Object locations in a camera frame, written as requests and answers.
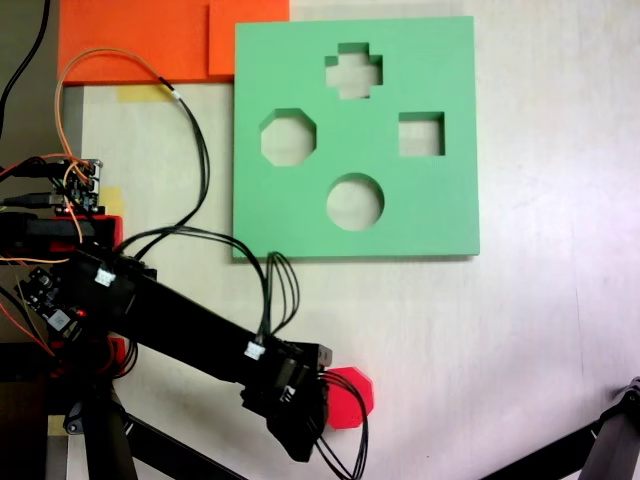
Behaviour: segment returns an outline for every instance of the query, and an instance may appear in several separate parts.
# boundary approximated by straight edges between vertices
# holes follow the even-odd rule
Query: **square hole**
[[[398,135],[401,157],[434,157],[445,154],[444,113],[404,112]]]

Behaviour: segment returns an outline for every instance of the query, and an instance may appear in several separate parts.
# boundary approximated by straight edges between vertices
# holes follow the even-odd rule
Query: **yellow tape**
[[[106,207],[107,215],[124,215],[124,200],[120,187],[100,187],[100,204]]]
[[[116,87],[118,103],[160,103],[173,102],[174,99],[164,85],[118,85]]]
[[[64,429],[64,415],[49,415],[49,436],[66,437],[67,431]]]

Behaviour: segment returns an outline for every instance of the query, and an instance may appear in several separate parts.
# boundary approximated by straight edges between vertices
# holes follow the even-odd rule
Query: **cross-shaped hole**
[[[382,85],[382,55],[369,55],[368,43],[340,43],[338,55],[325,57],[327,87],[341,99],[369,98],[371,87]]]

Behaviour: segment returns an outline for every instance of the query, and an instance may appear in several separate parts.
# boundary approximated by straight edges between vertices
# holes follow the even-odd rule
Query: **black tripod leg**
[[[593,422],[483,480],[561,480],[582,468],[599,428]]]
[[[602,425],[579,480],[631,480],[639,453],[640,431],[620,412]]]
[[[133,456],[174,480],[247,480],[200,452],[129,416],[128,438]]]
[[[118,404],[104,397],[85,400],[82,427],[91,480],[138,480]]]

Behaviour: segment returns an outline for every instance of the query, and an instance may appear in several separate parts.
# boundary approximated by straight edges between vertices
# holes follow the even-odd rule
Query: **white table surface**
[[[597,418],[640,374],[640,3],[291,8],[293,20],[475,17],[480,256],[294,265],[302,307],[283,337],[323,343],[334,365],[375,383],[365,478],[481,478]],[[213,163],[194,225],[229,232],[233,88],[179,90]],[[196,148],[174,104],[118,103],[114,87],[92,87],[83,115],[82,154],[122,187],[127,234],[192,207]],[[226,248],[171,238],[147,260],[161,282],[257,327],[255,274]],[[317,454],[288,460],[241,407],[239,385],[142,348],[117,390],[132,414],[251,480],[334,478]],[[328,437],[351,463],[359,434]],[[70,480],[87,478],[82,443],[72,439]],[[140,466],[140,478],[166,477]]]

